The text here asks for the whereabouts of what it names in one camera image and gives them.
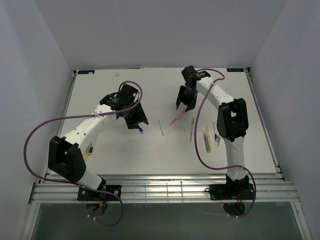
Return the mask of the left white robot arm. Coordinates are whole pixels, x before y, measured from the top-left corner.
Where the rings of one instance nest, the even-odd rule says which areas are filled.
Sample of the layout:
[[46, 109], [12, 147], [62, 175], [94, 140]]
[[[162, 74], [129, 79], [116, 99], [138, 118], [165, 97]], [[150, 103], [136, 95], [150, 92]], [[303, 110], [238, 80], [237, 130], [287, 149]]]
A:
[[121, 83], [118, 91], [102, 98], [77, 127], [50, 140], [48, 168], [72, 184], [89, 188], [88, 193], [95, 200], [102, 199], [106, 195], [104, 180], [87, 169], [86, 156], [98, 135], [117, 119], [124, 118], [130, 130], [149, 123], [141, 104], [142, 96], [143, 90], [137, 83]]

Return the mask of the red pen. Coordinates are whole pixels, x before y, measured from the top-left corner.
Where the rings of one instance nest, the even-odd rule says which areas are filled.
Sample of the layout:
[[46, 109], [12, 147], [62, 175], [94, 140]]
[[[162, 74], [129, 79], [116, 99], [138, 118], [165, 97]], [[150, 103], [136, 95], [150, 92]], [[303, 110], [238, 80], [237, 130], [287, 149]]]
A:
[[173, 125], [177, 120], [179, 120], [185, 113], [186, 113], [186, 110], [183, 110], [176, 118], [174, 118], [174, 119], [170, 122], [169, 126], [172, 126], [172, 125]]

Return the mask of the blue capped white pen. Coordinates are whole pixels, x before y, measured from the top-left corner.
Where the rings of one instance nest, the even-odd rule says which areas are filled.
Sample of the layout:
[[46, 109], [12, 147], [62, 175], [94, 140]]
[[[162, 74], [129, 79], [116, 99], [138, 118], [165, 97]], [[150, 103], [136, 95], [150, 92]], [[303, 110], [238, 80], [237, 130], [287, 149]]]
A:
[[164, 136], [165, 135], [164, 128], [163, 128], [162, 122], [160, 120], [158, 121], [158, 125], [159, 125], [162, 136]]

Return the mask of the grey silver pen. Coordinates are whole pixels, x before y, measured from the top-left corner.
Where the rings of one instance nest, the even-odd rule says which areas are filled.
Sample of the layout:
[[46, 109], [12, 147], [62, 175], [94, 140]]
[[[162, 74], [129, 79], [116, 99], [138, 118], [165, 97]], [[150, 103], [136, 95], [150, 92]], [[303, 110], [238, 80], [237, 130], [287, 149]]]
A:
[[189, 135], [189, 142], [190, 142], [190, 143], [191, 143], [191, 141], [192, 141], [192, 139], [193, 139], [194, 125], [195, 125], [195, 118], [192, 117], [191, 126], [190, 126], [190, 135]]

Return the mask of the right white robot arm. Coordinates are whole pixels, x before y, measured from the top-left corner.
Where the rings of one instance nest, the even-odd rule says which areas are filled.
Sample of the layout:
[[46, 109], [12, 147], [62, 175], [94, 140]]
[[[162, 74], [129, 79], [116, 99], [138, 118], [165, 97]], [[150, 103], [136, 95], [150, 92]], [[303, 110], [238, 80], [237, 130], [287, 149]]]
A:
[[191, 111], [196, 107], [198, 94], [202, 94], [203, 100], [217, 109], [216, 129], [224, 141], [227, 158], [226, 183], [209, 190], [218, 196], [225, 194], [237, 199], [250, 187], [244, 160], [244, 140], [249, 128], [247, 104], [243, 98], [234, 98], [216, 84], [226, 78], [223, 73], [217, 70], [220, 77], [212, 79], [210, 71], [209, 68], [196, 70], [192, 65], [181, 71], [185, 83], [179, 88], [176, 106], [183, 104], [187, 112]]

